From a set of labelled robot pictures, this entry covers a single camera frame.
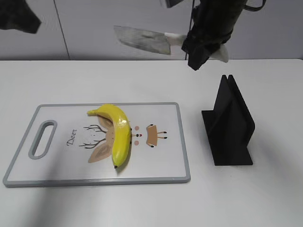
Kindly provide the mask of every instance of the table surface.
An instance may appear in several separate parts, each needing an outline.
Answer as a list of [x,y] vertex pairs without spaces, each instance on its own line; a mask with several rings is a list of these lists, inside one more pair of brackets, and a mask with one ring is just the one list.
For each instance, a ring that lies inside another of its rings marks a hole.
[[[285,227],[303,223],[303,61],[0,62],[0,175],[40,104],[177,102],[191,181],[59,188],[0,186],[6,227]],[[214,166],[201,110],[233,74],[255,121],[253,166]]]

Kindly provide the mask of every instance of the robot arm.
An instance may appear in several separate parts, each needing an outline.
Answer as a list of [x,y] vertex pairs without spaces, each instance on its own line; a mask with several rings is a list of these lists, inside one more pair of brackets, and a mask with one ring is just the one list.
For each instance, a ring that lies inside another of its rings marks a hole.
[[200,0],[192,12],[194,25],[187,34],[182,50],[188,54],[188,65],[198,70],[221,44],[226,43],[243,9],[261,10],[261,7],[247,6],[248,0]]

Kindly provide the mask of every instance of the gray wall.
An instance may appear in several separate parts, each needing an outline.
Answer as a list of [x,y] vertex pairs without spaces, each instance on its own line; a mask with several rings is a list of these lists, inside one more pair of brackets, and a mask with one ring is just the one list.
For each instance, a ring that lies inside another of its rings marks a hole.
[[[179,47],[166,56],[124,46],[113,25],[186,34],[192,0],[169,9],[160,0],[56,0],[58,14],[53,0],[27,2],[43,23],[36,35],[0,30],[0,60],[184,59]],[[302,59],[302,9],[302,0],[267,0],[260,12],[244,11],[227,43],[230,58]]]

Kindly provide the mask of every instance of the banana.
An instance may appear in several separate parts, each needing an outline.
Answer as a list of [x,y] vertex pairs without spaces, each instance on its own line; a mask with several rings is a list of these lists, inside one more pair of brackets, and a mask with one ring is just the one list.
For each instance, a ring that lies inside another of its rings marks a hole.
[[115,141],[112,148],[112,159],[115,169],[121,166],[128,155],[131,127],[125,113],[117,106],[104,104],[97,110],[87,112],[88,116],[99,115],[112,121],[115,129]]

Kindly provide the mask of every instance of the cutting board handle hole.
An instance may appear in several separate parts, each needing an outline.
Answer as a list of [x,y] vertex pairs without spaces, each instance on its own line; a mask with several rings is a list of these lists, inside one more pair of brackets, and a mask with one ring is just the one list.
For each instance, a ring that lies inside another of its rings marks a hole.
[[41,123],[28,152],[28,156],[31,159],[40,159],[47,154],[56,128],[57,122],[54,120]]

